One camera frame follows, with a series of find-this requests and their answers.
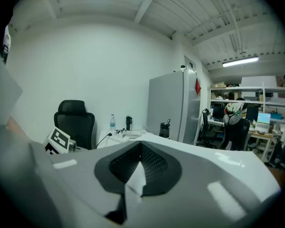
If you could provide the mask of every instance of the water bottle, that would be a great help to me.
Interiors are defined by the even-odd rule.
[[[116,121],[114,114],[111,114],[110,131],[115,131]]]

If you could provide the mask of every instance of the fluorescent light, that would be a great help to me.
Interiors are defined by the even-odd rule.
[[[223,67],[229,67],[229,66],[234,66],[234,65],[239,65],[239,64],[244,64],[244,63],[252,63],[252,62],[257,62],[258,57],[249,57],[249,58],[244,58],[244,59],[239,59],[227,63],[223,63]]]

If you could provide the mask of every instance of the box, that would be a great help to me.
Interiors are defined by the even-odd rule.
[[[215,83],[213,85],[210,85],[211,89],[215,89],[215,88],[226,88],[226,85],[224,82],[220,82],[220,83]]]

